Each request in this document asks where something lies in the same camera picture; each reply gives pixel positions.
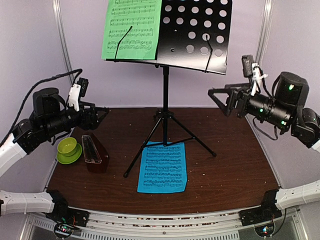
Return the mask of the black music stand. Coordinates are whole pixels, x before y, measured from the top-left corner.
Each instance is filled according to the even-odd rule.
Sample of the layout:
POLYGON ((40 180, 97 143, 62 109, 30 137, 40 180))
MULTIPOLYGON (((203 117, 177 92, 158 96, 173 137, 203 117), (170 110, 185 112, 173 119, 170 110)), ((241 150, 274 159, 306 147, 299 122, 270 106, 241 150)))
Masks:
POLYGON ((225 75, 230 39, 232 1, 161 0, 160 26, 155 60, 109 60, 144 63, 162 68, 163 105, 155 115, 162 127, 163 146, 169 146, 168 121, 176 117, 169 110, 170 68, 225 75))

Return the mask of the blue sheet music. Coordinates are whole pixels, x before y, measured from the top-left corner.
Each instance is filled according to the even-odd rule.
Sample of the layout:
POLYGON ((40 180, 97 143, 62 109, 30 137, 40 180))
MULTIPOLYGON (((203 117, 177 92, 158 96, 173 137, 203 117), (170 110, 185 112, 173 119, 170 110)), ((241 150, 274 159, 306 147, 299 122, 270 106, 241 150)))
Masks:
POLYGON ((187 163, 184 143, 146 147, 142 151, 137 192, 175 194, 187 186, 187 163))

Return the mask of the green sheet music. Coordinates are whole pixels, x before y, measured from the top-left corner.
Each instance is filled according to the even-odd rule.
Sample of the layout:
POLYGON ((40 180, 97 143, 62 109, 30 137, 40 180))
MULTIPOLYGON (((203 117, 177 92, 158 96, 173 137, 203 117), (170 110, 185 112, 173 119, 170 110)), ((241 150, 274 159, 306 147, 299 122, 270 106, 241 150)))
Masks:
POLYGON ((101 58, 155 60, 159 40, 161 0, 110 0, 101 58))

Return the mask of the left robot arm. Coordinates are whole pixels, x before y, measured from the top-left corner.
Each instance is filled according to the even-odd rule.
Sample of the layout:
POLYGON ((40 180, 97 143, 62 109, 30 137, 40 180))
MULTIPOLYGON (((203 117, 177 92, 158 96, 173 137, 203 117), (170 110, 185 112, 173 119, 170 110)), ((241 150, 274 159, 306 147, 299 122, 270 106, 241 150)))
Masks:
MULTIPOLYGON (((9 135, 0 145, 0 174, 4 175, 15 163, 32 153, 44 142, 54 144, 67 136, 75 127, 95 130, 107 116, 107 107, 79 102, 68 107, 55 87, 43 88, 33 93, 33 111, 30 117, 13 125, 9 135)), ((72 218, 68 202, 57 190, 23 193, 0 192, 0 214, 45 213, 61 222, 72 218)))

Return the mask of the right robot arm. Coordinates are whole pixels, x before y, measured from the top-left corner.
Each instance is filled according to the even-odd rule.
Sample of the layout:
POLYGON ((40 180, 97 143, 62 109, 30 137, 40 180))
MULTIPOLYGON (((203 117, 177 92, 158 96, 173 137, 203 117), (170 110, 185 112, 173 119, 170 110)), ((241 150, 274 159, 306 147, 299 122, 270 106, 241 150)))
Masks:
MULTIPOLYGON (((320 116, 311 108, 305 107, 309 93, 309 84, 305 78, 283 71, 273 82, 272 91, 261 94, 265 87, 265 77, 245 74, 249 83, 227 84, 224 88, 212 88, 208 96, 216 103, 225 116, 232 110, 237 117, 247 114, 261 123, 274 126, 275 137, 290 131, 307 148, 320 150, 320 116)), ((259 220, 268 220, 275 212, 287 208, 317 202, 320 199, 320 182, 304 184, 287 189, 275 189, 265 192, 260 206, 256 210, 259 220)))

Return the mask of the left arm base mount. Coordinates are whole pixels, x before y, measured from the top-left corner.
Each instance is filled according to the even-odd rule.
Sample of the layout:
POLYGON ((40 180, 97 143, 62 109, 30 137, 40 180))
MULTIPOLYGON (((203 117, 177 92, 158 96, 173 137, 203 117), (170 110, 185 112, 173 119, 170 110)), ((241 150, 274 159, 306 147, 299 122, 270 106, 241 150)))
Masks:
POLYGON ((69 238, 74 233, 79 233, 81 227, 86 227, 90 213, 85 210, 67 208, 65 213, 46 213, 46 218, 55 222, 53 233, 58 239, 69 238))

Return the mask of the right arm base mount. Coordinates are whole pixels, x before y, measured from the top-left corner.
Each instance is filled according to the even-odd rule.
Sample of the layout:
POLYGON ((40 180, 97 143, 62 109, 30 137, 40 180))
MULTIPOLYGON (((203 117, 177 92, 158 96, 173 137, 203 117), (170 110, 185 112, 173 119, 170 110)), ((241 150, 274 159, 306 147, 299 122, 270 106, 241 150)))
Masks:
POLYGON ((261 238, 272 237, 276 233, 275 219, 283 216, 281 210, 256 207, 239 212, 243 227, 253 226, 255 233, 261 238))

